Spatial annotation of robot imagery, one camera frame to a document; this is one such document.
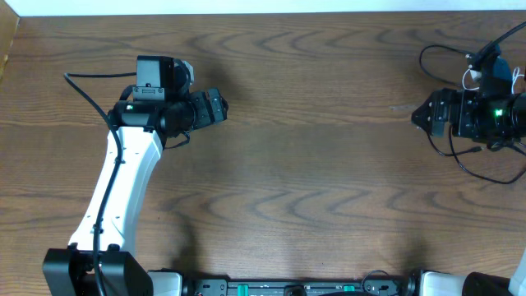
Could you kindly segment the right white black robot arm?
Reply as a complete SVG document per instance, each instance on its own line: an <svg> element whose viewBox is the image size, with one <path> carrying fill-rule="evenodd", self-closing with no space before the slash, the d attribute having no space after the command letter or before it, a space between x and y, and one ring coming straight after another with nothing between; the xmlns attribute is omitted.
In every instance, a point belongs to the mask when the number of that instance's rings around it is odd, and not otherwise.
<svg viewBox="0 0 526 296"><path fill-rule="evenodd" d="M475 142L471 152L511 149L525 152L525 95L514 90L519 71L501 58L491 42L476 53L466 53L467 73L476 87L434 91L411 116L427 138L460 137ZM452 275L417 271L408 281L407 295L523 295L525 262L520 261L510 278L471 272Z"/></svg>

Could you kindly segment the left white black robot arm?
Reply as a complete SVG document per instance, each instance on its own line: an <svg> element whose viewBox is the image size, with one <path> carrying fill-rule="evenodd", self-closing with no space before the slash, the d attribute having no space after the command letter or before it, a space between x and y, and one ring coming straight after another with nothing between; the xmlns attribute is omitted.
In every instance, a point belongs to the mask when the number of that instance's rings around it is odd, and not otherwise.
<svg viewBox="0 0 526 296"><path fill-rule="evenodd" d="M136 229L151 174L170 138L221 123L228 103L216 88L191 91L191 64L140 55L108 112L108 142L90 204L65 248L50 248L42 270L53 295L191 295L190 280L169 269L147 271L135 258Z"/></svg>

